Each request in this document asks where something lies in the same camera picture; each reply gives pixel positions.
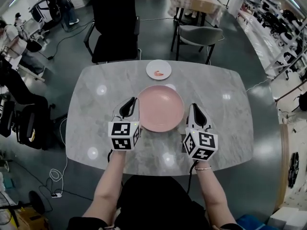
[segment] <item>fluorescent light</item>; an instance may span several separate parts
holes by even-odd
[[[298,6],[298,4],[294,1],[294,0],[290,0],[292,3],[294,3],[294,5],[296,6],[296,7],[298,7],[299,9],[301,8],[300,6]]]
[[[13,5],[13,3],[15,3],[16,0],[13,0],[10,4],[9,4],[9,7]]]

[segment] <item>bracelet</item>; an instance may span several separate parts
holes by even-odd
[[[206,171],[206,170],[209,170],[211,169],[212,166],[210,167],[207,167],[207,168],[195,168],[196,171]]]

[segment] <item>gray marble table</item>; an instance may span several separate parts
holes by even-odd
[[[190,62],[168,61],[169,78],[157,81],[146,74],[149,60],[123,61],[85,68],[75,86],[66,125],[69,159],[100,169],[107,167],[108,121],[114,108],[152,85],[172,85],[185,104],[177,128],[154,133],[143,129],[137,147],[127,152],[124,173],[187,175],[193,161],[182,152],[189,105],[205,108],[218,135],[219,148],[210,160],[214,170],[249,161],[253,156],[253,123],[243,82],[238,73]]]

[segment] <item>white plate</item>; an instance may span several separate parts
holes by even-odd
[[[163,80],[172,73],[172,68],[165,60],[156,59],[148,63],[146,72],[149,77],[155,80]]]

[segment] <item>black sleeve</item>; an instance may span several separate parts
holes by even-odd
[[[221,226],[221,229],[227,229],[227,230],[242,230],[242,228],[235,224],[235,223],[228,223],[228,224],[225,224],[223,226]]]
[[[67,230],[75,230],[75,229],[98,230],[99,228],[104,229],[105,227],[107,227],[107,224],[103,220],[98,218],[73,217],[69,220]]]

